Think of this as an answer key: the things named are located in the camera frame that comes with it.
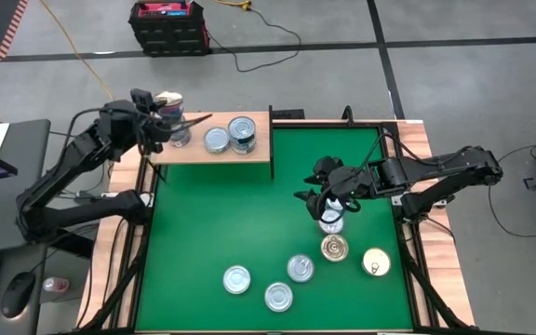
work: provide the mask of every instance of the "concrete floor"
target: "concrete floor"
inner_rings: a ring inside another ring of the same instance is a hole
[[[127,12],[133,0],[50,0],[80,51],[138,50]],[[208,28],[225,46],[293,44],[259,18],[210,0]],[[376,0],[387,41],[534,37],[536,0]],[[298,32],[305,43],[373,42],[364,0],[255,0],[270,22]],[[466,144],[497,156],[536,143],[536,44],[484,47],[421,47],[388,50],[406,118],[423,119],[434,154]],[[10,55],[71,53],[55,22],[31,1]],[[288,53],[248,53],[241,66],[277,60]],[[203,111],[304,108],[307,118],[338,118],[350,104],[357,118],[393,117],[377,49],[303,51],[275,67],[239,74],[230,55],[181,59],[91,60],[116,97],[133,87],[184,94],[186,108]],[[64,131],[78,111],[108,98],[77,60],[0,63],[0,115],[4,122],[48,118]],[[80,119],[83,129],[91,118]],[[61,138],[51,137],[47,166]],[[527,151],[502,162],[506,176],[493,188],[504,224],[536,234],[536,193],[522,179],[536,171]],[[94,171],[72,189],[99,179]],[[476,323],[483,329],[536,333],[536,238],[518,238],[493,221],[486,188],[460,192],[449,205],[462,272]],[[56,206],[68,206],[59,202]],[[47,263],[87,271],[87,263],[55,257]],[[46,303],[39,333],[71,328],[79,301]]]

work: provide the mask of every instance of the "wooden platform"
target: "wooden platform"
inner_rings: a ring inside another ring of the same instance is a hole
[[[184,113],[186,120],[194,120],[210,113]],[[212,127],[227,128],[229,122],[238,116],[250,117],[256,124],[256,149],[249,154],[238,154],[229,149],[221,154],[211,154],[204,147],[204,134]],[[270,115],[268,112],[220,112],[191,127],[192,139],[176,148],[168,143],[163,152],[153,154],[154,164],[216,164],[216,163],[268,163],[270,162]]]
[[[382,120],[357,120],[359,122],[382,122]],[[275,120],[275,123],[290,122],[284,120]],[[299,120],[296,122],[341,122],[343,120]],[[400,134],[400,140],[402,140],[412,152],[421,158],[431,156],[431,150],[427,135],[425,133],[425,126],[420,120],[399,120],[392,121],[397,122],[398,130]],[[394,153],[392,143],[389,142],[388,150],[391,154]],[[140,164],[140,155],[137,149],[132,149],[122,156],[121,163],[115,164],[114,171],[111,176],[111,182],[109,186],[110,192],[120,192],[128,189],[132,189],[136,183],[138,177],[138,167]],[[152,174],[150,169],[146,174],[147,182],[145,183],[144,190],[150,191],[150,179]],[[420,182],[415,185],[414,190],[421,190],[428,185],[431,185],[435,181]],[[449,227],[449,220],[446,214],[446,210],[433,209],[430,216],[447,227]],[[93,261],[93,291],[90,298],[90,304],[87,309],[86,316],[82,324],[86,324],[92,316],[101,308],[103,302],[103,292],[105,285],[108,285],[108,290],[111,292],[116,284],[117,273],[119,271],[119,264],[122,255],[122,251],[125,245],[125,235],[127,230],[126,224],[120,225],[119,217],[111,217],[100,222],[100,229],[97,235],[97,240],[94,249]],[[114,239],[114,233],[119,226],[119,235],[115,245],[115,249],[111,250],[111,246]],[[423,222],[421,225],[421,237],[423,241],[423,248],[425,252],[425,259],[427,262],[427,268],[430,275],[431,283],[437,290],[439,295],[444,299],[448,306],[454,311],[462,321],[467,324],[474,324],[473,314],[466,294],[466,288],[462,279],[462,270],[458,261],[458,255],[456,248],[452,242],[450,236],[443,231],[439,230],[434,225]],[[140,239],[134,238],[135,245],[132,247],[132,255],[135,255],[138,249]],[[107,278],[107,272],[109,270],[109,259],[111,254],[114,254],[114,260],[111,264],[112,271],[111,277]],[[425,307],[424,297],[419,285],[413,280],[415,287],[419,314],[422,325],[429,325],[427,321],[427,309]],[[81,315],[86,306],[86,296],[88,290],[88,282],[85,285],[84,296],[82,299],[82,305],[80,307]],[[131,295],[133,292],[132,284],[126,289],[124,293],[124,299],[121,304],[121,313],[119,318],[119,327],[127,325],[127,316],[129,304],[131,303]]]

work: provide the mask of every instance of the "red and black container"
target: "red and black container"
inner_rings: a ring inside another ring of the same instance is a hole
[[[203,11],[195,1],[139,2],[129,24],[148,56],[204,56],[210,48]]]

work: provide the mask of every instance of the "green mat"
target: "green mat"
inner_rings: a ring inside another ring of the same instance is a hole
[[[303,178],[318,158],[359,165],[377,136],[372,128],[275,129],[274,180],[268,164],[169,167],[155,199],[136,329],[411,329],[390,201],[364,201],[359,213],[345,215],[349,254],[333,263],[320,252],[324,235],[292,196],[309,189]],[[373,155],[378,158],[380,151]],[[361,267],[372,247],[391,257],[386,276],[367,275]],[[287,275],[287,261],[298,253],[315,263],[314,277],[304,284]],[[251,273],[241,295],[222,285],[234,264]],[[275,281],[290,285],[294,295],[280,314],[263,298]]]

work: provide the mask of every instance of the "computer mouse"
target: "computer mouse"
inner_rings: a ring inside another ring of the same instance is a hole
[[[5,317],[12,318],[22,313],[33,293],[35,282],[36,275],[32,272],[19,273],[9,282],[1,299],[1,313]]]

